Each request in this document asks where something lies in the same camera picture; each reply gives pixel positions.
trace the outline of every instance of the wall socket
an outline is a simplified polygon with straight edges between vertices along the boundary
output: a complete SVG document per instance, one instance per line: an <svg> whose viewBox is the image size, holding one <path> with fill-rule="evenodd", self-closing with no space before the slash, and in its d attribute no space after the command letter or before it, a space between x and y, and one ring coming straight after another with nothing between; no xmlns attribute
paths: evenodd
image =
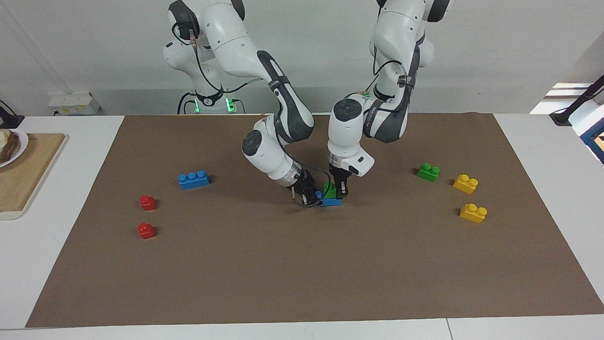
<svg viewBox="0 0 604 340"><path fill-rule="evenodd" d="M48 106L54 116L91 116L102 110L89 92L52 94Z"/></svg>

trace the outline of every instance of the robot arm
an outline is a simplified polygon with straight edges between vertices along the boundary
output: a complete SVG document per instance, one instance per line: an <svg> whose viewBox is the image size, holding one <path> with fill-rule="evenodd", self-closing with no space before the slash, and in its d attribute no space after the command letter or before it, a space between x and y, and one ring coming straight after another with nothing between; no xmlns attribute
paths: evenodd
<svg viewBox="0 0 604 340"><path fill-rule="evenodd" d="M242 151L270 179L300 195L303 205L314 205L317 202L314 179L283 148L285 144L310 137L314 127L313 117L275 59L267 51L256 47L243 24L244 17L241 0L174 2L170 6L172 29L177 30L177 40L182 47L192 48L176 68L189 74L196 89L207 90L209 85L217 90L217 95L221 95L223 89L213 85L210 80L211 70L208 76L204 71L208 68L202 63L212 57L217 59L220 67L228 74L265 80L277 97L280 108L276 114L254 125L254 130L243 141ZM176 51L172 46L166 48Z"/></svg>
<svg viewBox="0 0 604 340"><path fill-rule="evenodd" d="M449 0L377 0L381 13L370 50L380 66L369 94L351 94L336 103L329 121L329 169L337 197L348 194L347 179L365 175L374 159L360 145L361 134L384 143L400 139L417 69L432 59L434 47L425 37L425 22L442 19Z"/></svg>
<svg viewBox="0 0 604 340"><path fill-rule="evenodd" d="M199 53L201 67L204 68L204 74L209 82L204 79L204 75L199 71L196 56L191 50L190 45L185 45L178 39L174 39L164 47L164 59L175 70L182 71L191 77L195 87L195 95L198 102L203 104L204 111L211 113L220 113L225 108L217 105L223 97L222 91L216 91L211 85L220 84L216 68L205 64L204 61L214 58L214 53L205 48Z"/></svg>

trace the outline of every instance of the black stand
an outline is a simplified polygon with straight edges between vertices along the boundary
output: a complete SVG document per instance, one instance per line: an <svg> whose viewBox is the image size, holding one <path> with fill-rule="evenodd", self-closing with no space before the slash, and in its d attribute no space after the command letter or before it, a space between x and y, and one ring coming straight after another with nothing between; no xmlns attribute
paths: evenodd
<svg viewBox="0 0 604 340"><path fill-rule="evenodd" d="M25 119L25 116L12 115L0 106L0 118L2 118L2 124L0 129L16 129L21 122Z"/></svg>
<svg viewBox="0 0 604 340"><path fill-rule="evenodd" d="M570 115L572 115L577 109L583 105L586 101L592 99L601 87L604 87L604 76L600 77L600 79L596 80L590 87L585 90L585 92L577 98L564 112L562 113L552 113L550 114L551 119L557 126L572 126L572 124L568 121Z"/></svg>

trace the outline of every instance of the bread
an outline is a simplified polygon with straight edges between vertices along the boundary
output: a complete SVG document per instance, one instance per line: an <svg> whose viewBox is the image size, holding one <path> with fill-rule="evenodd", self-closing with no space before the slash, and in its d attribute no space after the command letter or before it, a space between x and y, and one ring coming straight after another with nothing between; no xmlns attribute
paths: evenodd
<svg viewBox="0 0 604 340"><path fill-rule="evenodd" d="M19 138L10 130L0 129L0 163L13 156L19 145Z"/></svg>

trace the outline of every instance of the green lego brick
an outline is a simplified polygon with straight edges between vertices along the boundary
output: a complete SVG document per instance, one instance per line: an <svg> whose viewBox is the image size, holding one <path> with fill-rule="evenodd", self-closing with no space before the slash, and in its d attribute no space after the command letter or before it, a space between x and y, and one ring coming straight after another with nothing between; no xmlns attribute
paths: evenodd
<svg viewBox="0 0 604 340"><path fill-rule="evenodd" d="M438 166L431 166L426 163L417 172L419 178L423 178L427 181L434 182L439 177L440 168Z"/></svg>
<svg viewBox="0 0 604 340"><path fill-rule="evenodd" d="M336 198L336 184L329 185L329 182L323 184L323 192L325 192L326 199Z"/></svg>

